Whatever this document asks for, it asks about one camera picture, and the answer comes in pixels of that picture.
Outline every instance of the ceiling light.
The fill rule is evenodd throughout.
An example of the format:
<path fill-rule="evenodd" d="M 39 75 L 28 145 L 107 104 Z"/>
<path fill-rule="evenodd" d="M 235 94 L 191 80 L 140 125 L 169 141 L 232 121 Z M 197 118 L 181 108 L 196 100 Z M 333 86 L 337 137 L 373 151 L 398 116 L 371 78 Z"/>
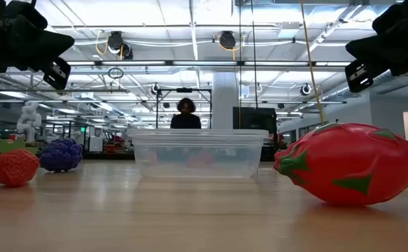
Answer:
<path fill-rule="evenodd" d="M 33 101 L 33 102 L 38 102 L 38 103 L 41 103 L 41 102 L 43 102 L 43 103 L 62 103 L 62 102 L 64 102 L 64 101 L 61 101 L 61 100 L 50 100 L 50 101 Z"/>
<path fill-rule="evenodd" d="M 173 65 L 183 65 L 183 66 L 236 66 L 237 62 L 229 61 L 175 61 Z"/>
<path fill-rule="evenodd" d="M 277 119 L 301 119 L 303 116 L 279 116 Z"/>
<path fill-rule="evenodd" d="M 22 100 L 0 100 L 0 103 L 23 103 Z"/>
<path fill-rule="evenodd" d="M 20 93 L 20 92 L 0 92 L 0 94 L 3 95 L 8 95 L 10 97 L 15 97 L 15 98 L 27 98 L 26 95 Z"/>
<path fill-rule="evenodd" d="M 317 104 L 317 101 L 308 101 L 308 104 Z M 346 101 L 321 101 L 321 104 L 346 104 Z"/>
<path fill-rule="evenodd" d="M 102 62 L 105 66 L 148 66 L 148 65 L 164 65 L 164 61 L 105 61 Z"/>
<path fill-rule="evenodd" d="M 77 111 L 73 110 L 73 109 L 67 109 L 67 108 L 60 108 L 58 109 L 58 111 L 64 112 L 64 113 L 78 113 Z"/>
<path fill-rule="evenodd" d="M 345 67 L 351 62 L 316 62 L 316 67 Z"/>
<path fill-rule="evenodd" d="M 277 115 L 302 115 L 300 112 L 276 112 Z"/>
<path fill-rule="evenodd" d="M 255 101 L 242 101 L 241 103 L 254 104 Z M 269 103 L 269 104 L 303 104 L 303 101 L 274 101 L 274 100 L 260 100 L 258 103 Z"/>
<path fill-rule="evenodd" d="M 253 66 L 255 62 L 245 62 L 246 66 Z M 307 67 L 309 65 L 308 62 L 256 62 L 257 66 L 290 66 L 290 67 Z"/>
<path fill-rule="evenodd" d="M 98 58 L 100 60 L 103 60 L 103 58 L 101 58 L 99 55 L 92 55 L 92 57 L 96 57 L 96 58 Z"/>
<path fill-rule="evenodd" d="M 70 66 L 93 66 L 94 62 L 67 62 Z"/>
<path fill-rule="evenodd" d="M 52 107 L 46 106 L 45 104 L 39 104 L 39 106 L 41 106 L 42 108 L 45 108 L 45 109 L 52 109 Z"/>
<path fill-rule="evenodd" d="M 106 109 L 107 111 L 112 111 L 113 110 L 112 106 L 105 103 L 105 102 L 100 102 L 98 104 L 98 106 L 102 107 L 103 109 Z"/>

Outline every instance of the white robot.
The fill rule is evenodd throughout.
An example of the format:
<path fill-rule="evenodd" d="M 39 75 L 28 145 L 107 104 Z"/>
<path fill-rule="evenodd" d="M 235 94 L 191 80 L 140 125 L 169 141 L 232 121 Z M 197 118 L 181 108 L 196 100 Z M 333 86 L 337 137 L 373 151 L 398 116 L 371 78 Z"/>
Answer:
<path fill-rule="evenodd" d="M 37 107 L 37 102 L 27 101 L 22 107 L 22 115 L 17 121 L 17 133 L 25 132 L 28 143 L 34 142 L 35 127 L 40 127 L 42 124 L 41 115 L 36 113 Z"/>

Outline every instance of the yellow cable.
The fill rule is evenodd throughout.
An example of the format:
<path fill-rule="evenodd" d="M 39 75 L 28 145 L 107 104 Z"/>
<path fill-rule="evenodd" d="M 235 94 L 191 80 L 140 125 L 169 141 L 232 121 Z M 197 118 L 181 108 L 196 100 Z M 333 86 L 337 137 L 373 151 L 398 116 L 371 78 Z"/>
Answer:
<path fill-rule="evenodd" d="M 233 61 L 236 60 L 236 57 L 234 56 L 234 51 L 237 51 L 237 50 L 239 50 L 241 47 L 244 47 L 245 42 L 246 42 L 246 37 L 243 36 L 243 43 L 242 43 L 238 48 L 228 49 L 228 48 L 223 47 L 223 46 L 220 44 L 220 35 L 218 36 L 219 46 L 220 46 L 222 49 L 224 49 L 224 50 L 232 51 Z"/>
<path fill-rule="evenodd" d="M 314 71 L 313 71 L 313 64 L 311 61 L 311 51 L 309 49 L 309 40 L 308 40 L 308 29 L 307 29 L 307 23 L 304 19 L 304 8 L 303 8 L 303 1 L 300 0 L 300 8 L 302 9 L 302 18 L 303 18 L 303 28 L 304 28 L 304 39 L 306 41 L 307 45 L 307 52 L 308 52 L 308 61 L 309 61 L 309 71 L 311 72 L 311 81 L 313 83 L 313 89 L 314 93 L 316 93 L 316 100 L 317 100 L 317 107 L 318 107 L 318 112 L 321 117 L 321 125 L 323 125 L 324 119 L 323 119 L 323 111 L 322 111 L 322 104 L 321 104 L 321 99 L 318 96 L 317 92 L 317 87 L 316 87 L 316 81 L 314 80 Z"/>
<path fill-rule="evenodd" d="M 95 43 L 94 47 L 95 47 L 95 49 L 97 49 L 97 52 L 98 52 L 100 55 L 105 55 L 105 54 L 107 53 L 108 36 L 107 36 L 107 38 L 106 38 L 106 49 L 104 50 L 104 52 L 101 52 L 101 51 L 98 49 L 98 38 L 99 38 L 99 34 L 100 34 L 100 33 L 101 33 L 101 31 L 98 31 L 97 42 Z"/>

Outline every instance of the red strawberry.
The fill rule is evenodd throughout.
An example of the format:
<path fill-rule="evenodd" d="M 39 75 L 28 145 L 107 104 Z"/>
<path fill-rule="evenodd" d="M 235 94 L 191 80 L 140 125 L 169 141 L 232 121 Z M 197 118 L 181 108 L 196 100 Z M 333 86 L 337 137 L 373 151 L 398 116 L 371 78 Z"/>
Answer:
<path fill-rule="evenodd" d="M 0 184 L 23 186 L 33 179 L 38 166 L 38 158 L 24 149 L 0 154 Z"/>
<path fill-rule="evenodd" d="M 408 187 L 408 141 L 388 129 L 333 123 L 277 153 L 274 168 L 326 202 L 386 202 Z"/>

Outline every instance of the clear plastic container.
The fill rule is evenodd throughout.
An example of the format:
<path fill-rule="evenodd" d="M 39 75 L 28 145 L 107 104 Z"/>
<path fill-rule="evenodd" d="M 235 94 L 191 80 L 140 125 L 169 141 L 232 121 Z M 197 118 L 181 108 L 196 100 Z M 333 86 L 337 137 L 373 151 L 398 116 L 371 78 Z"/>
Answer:
<path fill-rule="evenodd" d="M 269 133 L 256 129 L 130 129 L 144 176 L 248 178 Z"/>

